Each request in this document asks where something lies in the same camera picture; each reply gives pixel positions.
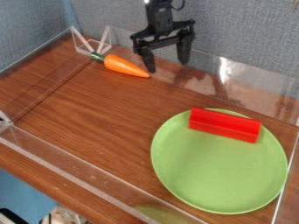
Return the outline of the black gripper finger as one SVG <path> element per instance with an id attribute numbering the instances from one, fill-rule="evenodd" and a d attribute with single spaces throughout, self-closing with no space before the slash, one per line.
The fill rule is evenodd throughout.
<path id="1" fill-rule="evenodd" d="M 140 55 L 143 57 L 144 65 L 149 73 L 155 72 L 155 56 L 152 51 L 145 47 L 140 50 Z"/>
<path id="2" fill-rule="evenodd" d="M 194 35 L 183 33 L 176 44 L 178 59 L 183 65 L 190 61 Z"/>

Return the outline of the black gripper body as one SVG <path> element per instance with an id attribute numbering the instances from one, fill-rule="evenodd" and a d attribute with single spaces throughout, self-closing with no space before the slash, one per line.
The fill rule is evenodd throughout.
<path id="1" fill-rule="evenodd" d="M 133 52 L 140 53 L 140 50 L 145 47 L 153 50 L 164 46 L 176 45 L 183 33 L 191 33 L 195 37 L 194 25 L 195 21 L 192 19 L 172 22 L 171 24 L 155 23 L 148 25 L 141 31 L 131 35 Z"/>

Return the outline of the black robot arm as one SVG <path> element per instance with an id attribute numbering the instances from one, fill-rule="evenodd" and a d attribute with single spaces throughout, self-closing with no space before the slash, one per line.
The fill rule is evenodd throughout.
<path id="1" fill-rule="evenodd" d="M 152 50 L 176 45 L 178 60 L 183 65 L 188 63 L 191 57 L 195 21 L 192 19 L 174 21 L 172 10 L 179 11 L 184 4 L 179 8 L 174 8 L 172 1 L 148 0 L 144 4 L 147 27 L 131 35 L 133 52 L 141 56 L 149 73 L 155 72 Z"/>

